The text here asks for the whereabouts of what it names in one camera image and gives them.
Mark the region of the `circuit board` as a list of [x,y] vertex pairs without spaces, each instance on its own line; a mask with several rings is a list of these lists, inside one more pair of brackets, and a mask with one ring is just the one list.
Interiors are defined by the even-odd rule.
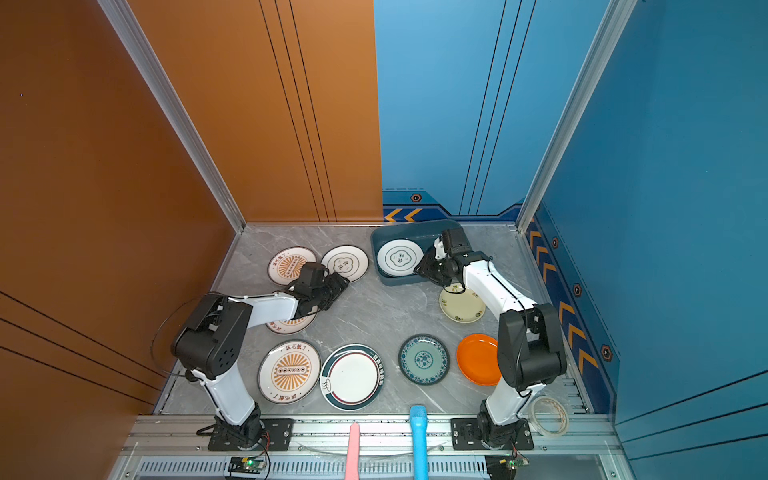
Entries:
[[514,480],[518,471],[530,462],[526,457],[486,456],[486,471],[490,480]]
[[264,457],[233,456],[229,459],[226,477],[232,479],[265,479],[268,462]]

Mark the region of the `left circuit board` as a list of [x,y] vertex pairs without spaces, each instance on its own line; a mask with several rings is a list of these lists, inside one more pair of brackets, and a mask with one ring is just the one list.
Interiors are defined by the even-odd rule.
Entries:
[[265,479],[268,462],[264,457],[233,456],[229,459],[226,477],[232,479]]

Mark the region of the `cream yellow plate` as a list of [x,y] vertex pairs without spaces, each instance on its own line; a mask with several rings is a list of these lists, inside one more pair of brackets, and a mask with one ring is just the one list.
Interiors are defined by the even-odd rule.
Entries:
[[440,292],[439,307],[449,320],[460,324],[477,322],[486,312],[482,299],[461,284],[451,285]]

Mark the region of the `teal patterned plate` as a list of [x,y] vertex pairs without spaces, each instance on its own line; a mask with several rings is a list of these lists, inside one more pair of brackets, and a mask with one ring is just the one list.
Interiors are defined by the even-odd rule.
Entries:
[[441,382],[450,369],[447,348],[439,339],[427,334],[408,338],[400,347],[398,360],[400,371],[420,386]]

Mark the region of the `large orange sunburst plate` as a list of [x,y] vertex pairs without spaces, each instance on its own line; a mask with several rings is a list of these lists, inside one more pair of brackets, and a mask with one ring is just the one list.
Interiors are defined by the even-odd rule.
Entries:
[[320,368],[320,355],[312,344],[301,340],[283,342],[272,348],[261,362],[260,393],[275,404],[298,402],[316,386]]

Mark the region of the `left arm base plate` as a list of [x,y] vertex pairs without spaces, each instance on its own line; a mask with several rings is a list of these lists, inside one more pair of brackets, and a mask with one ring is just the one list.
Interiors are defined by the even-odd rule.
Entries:
[[231,427],[217,419],[214,425],[199,430],[209,431],[209,451],[261,451],[286,452],[289,450],[294,420],[291,418],[261,418],[252,426],[256,433],[246,435],[244,427]]

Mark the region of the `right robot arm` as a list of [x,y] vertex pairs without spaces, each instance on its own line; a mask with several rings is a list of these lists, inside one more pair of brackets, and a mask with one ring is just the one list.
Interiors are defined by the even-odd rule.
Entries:
[[514,445],[527,428],[524,409],[567,370],[557,310],[518,291],[489,256],[473,250],[461,227],[443,231],[414,272],[441,287],[461,283],[498,319],[496,364],[501,379],[481,403],[477,431],[490,449]]

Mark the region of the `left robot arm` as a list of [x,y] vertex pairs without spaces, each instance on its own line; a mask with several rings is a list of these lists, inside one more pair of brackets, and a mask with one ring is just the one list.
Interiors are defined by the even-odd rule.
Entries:
[[252,450],[265,436],[260,408],[237,366],[248,329],[326,311],[348,286],[341,274],[309,262],[282,291],[256,296],[208,292],[200,297],[170,350],[184,377],[200,384],[215,407],[215,423],[198,432],[211,436],[210,449]]

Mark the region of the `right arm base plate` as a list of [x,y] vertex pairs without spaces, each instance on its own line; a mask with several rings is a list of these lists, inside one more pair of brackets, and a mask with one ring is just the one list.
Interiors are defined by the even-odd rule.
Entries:
[[535,447],[526,419],[499,426],[480,422],[477,418],[453,418],[450,426],[453,449],[457,451],[531,451]]

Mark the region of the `white flower plate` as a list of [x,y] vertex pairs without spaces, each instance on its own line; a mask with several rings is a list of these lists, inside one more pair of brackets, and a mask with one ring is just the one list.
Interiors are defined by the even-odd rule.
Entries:
[[385,243],[377,253],[381,271],[390,277],[405,277],[414,273],[423,258],[421,247],[407,239],[396,239]]
[[329,250],[323,256],[321,263],[330,273],[339,273],[350,282],[355,282],[367,272],[369,258],[360,247],[340,245]]

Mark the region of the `white plate green red rim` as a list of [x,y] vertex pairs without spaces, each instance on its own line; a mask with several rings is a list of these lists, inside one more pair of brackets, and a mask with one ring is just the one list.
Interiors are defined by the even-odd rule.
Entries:
[[371,404],[383,387],[384,365],[380,355],[364,344],[348,344],[333,351],[324,362],[319,387],[334,408],[354,411]]

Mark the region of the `right circuit board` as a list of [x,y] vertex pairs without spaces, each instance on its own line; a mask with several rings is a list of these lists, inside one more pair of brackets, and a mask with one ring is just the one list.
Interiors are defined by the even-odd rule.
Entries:
[[530,462],[526,457],[486,456],[486,471],[490,480],[514,480],[518,471]]

